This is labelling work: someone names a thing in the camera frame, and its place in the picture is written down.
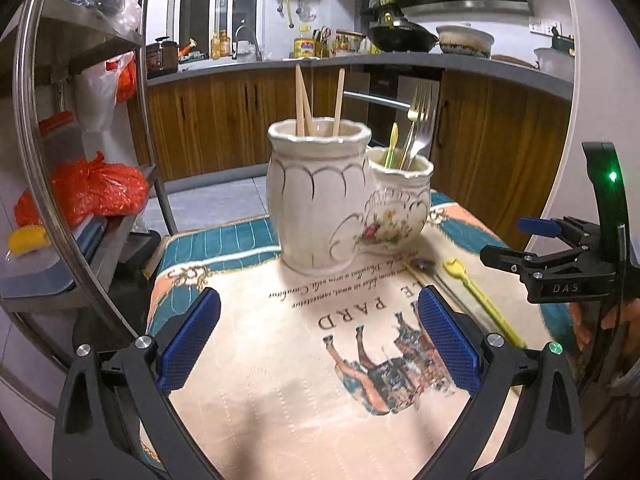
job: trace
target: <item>black wok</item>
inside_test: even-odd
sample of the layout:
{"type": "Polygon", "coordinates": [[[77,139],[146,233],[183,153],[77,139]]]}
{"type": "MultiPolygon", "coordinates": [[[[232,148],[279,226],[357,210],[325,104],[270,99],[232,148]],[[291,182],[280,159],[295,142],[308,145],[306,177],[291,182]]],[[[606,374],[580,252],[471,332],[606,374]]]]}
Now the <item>black wok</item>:
{"type": "Polygon", "coordinates": [[[390,23],[371,27],[369,39],[384,52],[429,52],[438,43],[437,36],[405,18],[396,19],[393,27],[390,23]]]}

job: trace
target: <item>human hand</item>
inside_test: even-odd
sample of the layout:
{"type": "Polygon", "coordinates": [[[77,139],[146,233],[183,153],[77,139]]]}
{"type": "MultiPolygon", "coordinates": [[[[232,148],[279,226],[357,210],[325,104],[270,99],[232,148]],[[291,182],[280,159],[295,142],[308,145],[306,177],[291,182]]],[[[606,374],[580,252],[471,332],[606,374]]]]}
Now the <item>human hand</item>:
{"type": "MultiPolygon", "coordinates": [[[[578,348],[583,351],[591,342],[593,334],[582,324],[582,305],[580,303],[569,304],[569,314],[574,322],[575,339],[578,348]]],[[[605,316],[600,324],[603,330],[610,330],[616,325],[618,310],[616,308],[605,316]]],[[[628,334],[622,349],[623,357],[635,362],[640,357],[640,299],[623,301],[620,311],[620,324],[629,323],[628,334]]]]}

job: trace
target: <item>yellow sponge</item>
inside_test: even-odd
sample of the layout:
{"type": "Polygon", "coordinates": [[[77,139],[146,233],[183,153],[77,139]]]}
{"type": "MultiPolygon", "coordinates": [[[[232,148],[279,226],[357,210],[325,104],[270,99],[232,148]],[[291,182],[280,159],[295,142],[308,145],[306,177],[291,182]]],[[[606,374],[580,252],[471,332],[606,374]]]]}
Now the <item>yellow sponge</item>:
{"type": "Polygon", "coordinates": [[[20,256],[47,247],[49,239],[41,225],[25,225],[9,235],[6,242],[12,256],[20,256]]]}

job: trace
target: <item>metal fork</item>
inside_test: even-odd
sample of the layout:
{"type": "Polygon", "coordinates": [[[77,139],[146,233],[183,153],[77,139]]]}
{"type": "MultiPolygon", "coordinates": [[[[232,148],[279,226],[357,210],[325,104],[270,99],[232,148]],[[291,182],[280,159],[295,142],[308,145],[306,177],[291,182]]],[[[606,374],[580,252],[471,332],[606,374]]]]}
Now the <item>metal fork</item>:
{"type": "Polygon", "coordinates": [[[409,129],[409,134],[406,136],[404,146],[402,147],[402,159],[400,160],[400,165],[398,166],[399,170],[402,170],[406,167],[407,160],[410,158],[412,146],[414,145],[414,141],[416,139],[415,134],[417,125],[418,123],[421,123],[422,118],[424,117],[424,111],[428,96],[426,87],[427,83],[425,81],[418,80],[415,87],[414,100],[411,103],[409,112],[406,115],[412,123],[411,128],[409,129]]]}
{"type": "Polygon", "coordinates": [[[428,144],[431,142],[431,138],[433,137],[433,131],[430,130],[430,117],[434,109],[433,93],[431,92],[432,89],[433,89],[433,83],[432,82],[426,83],[426,92],[428,95],[427,104],[422,109],[423,114],[420,117],[420,120],[418,121],[418,124],[416,126],[415,140],[409,151],[409,157],[407,158],[407,161],[402,167],[402,169],[405,171],[409,170],[412,162],[414,161],[415,156],[418,155],[418,152],[420,152],[420,150],[428,146],[428,144]]]}

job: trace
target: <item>floor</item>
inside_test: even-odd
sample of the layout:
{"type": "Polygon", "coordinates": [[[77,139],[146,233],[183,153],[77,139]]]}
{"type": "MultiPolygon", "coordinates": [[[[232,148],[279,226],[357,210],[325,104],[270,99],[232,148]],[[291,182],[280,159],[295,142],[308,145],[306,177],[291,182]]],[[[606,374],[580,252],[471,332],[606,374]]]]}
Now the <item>floor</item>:
{"type": "MultiPolygon", "coordinates": [[[[169,195],[178,231],[233,222],[267,212],[267,178],[236,180],[169,195]]],[[[158,199],[149,199],[142,220],[147,229],[168,234],[158,199]]]]}

